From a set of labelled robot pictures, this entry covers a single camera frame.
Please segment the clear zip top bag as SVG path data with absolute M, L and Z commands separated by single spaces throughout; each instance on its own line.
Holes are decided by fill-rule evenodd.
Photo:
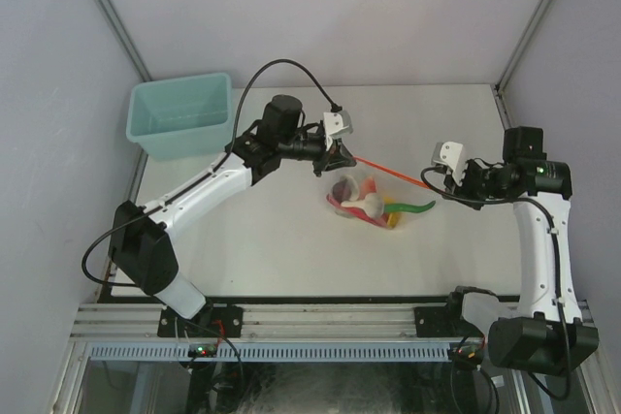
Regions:
M 357 168 L 340 175 L 325 200 L 337 215 L 384 230 L 394 230 L 403 214 L 423 214 L 436 205 L 435 201 L 423 205 L 399 202 L 377 187 L 376 178 L 369 171 Z

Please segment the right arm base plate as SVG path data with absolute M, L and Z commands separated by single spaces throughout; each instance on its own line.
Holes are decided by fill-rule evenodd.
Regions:
M 417 306 L 413 313 L 419 337 L 483 336 L 476 326 L 454 315 L 446 306 Z

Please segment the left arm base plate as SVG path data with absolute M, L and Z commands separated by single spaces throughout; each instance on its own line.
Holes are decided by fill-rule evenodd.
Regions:
M 208 304 L 191 319 L 183 319 L 172 308 L 165 307 L 160 312 L 157 335 L 168 338 L 219 335 L 237 338 L 241 336 L 243 323 L 244 310 L 237 305 Z

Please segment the green fake chili pepper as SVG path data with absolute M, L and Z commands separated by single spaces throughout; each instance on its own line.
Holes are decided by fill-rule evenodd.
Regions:
M 435 201 L 431 201 L 425 205 L 412 205 L 407 203 L 388 203 L 383 207 L 383 212 L 386 214 L 391 214 L 395 212 L 406 212 L 406 213 L 423 213 L 430 209 L 432 209 L 436 205 Z

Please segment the teal plastic bin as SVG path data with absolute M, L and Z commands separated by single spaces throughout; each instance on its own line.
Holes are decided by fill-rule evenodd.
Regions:
M 150 81 L 132 89 L 126 138 L 160 161 L 217 154 L 230 142 L 233 122 L 226 73 Z

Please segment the red fake watermelon slice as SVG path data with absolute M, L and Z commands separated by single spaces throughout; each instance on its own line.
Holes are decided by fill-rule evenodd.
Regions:
M 370 175 L 343 175 L 330 188 L 326 201 L 338 215 L 382 229 L 394 228 L 393 216 L 385 211 L 390 199 L 379 194 L 376 181 Z

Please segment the yellow fake banana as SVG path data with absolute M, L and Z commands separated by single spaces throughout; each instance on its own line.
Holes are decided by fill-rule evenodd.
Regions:
M 396 201 L 391 197 L 383 197 L 382 200 L 384 201 L 385 207 L 389 207 L 391 205 L 396 204 Z M 382 219 L 385 223 L 384 227 L 388 230 L 394 229 L 399 224 L 401 217 L 402 217 L 402 213 L 398 210 L 385 211 L 382 214 Z

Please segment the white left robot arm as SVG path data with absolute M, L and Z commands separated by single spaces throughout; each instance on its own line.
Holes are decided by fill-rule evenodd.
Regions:
M 343 144 L 343 136 L 353 131 L 347 111 L 334 106 L 317 123 L 304 123 L 303 116 L 299 99 L 276 95 L 207 169 L 158 199 L 142 206 L 127 201 L 116 209 L 110 259 L 131 284 L 175 311 L 190 335 L 209 331 L 212 312 L 180 270 L 175 242 L 181 234 L 284 160 L 309 161 L 315 175 L 355 166 Z

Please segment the aluminium frame rail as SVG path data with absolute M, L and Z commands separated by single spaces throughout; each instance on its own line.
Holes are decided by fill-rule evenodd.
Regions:
M 220 303 L 240 306 L 244 323 L 236 342 L 410 341 L 413 309 L 445 303 Z M 79 307 L 70 337 L 84 341 L 171 341 L 157 335 L 157 303 L 91 303 Z

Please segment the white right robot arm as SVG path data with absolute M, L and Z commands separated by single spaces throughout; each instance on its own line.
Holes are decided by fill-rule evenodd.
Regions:
M 455 334 L 481 331 L 493 365 L 567 376 L 599 346 L 597 329 L 582 321 L 572 283 L 568 224 L 569 166 L 543 150 L 540 128 L 506 130 L 499 164 L 468 158 L 460 143 L 439 143 L 433 162 L 444 175 L 446 198 L 480 210 L 510 204 L 516 218 L 521 288 L 511 309 L 492 292 L 461 287 L 445 312 Z

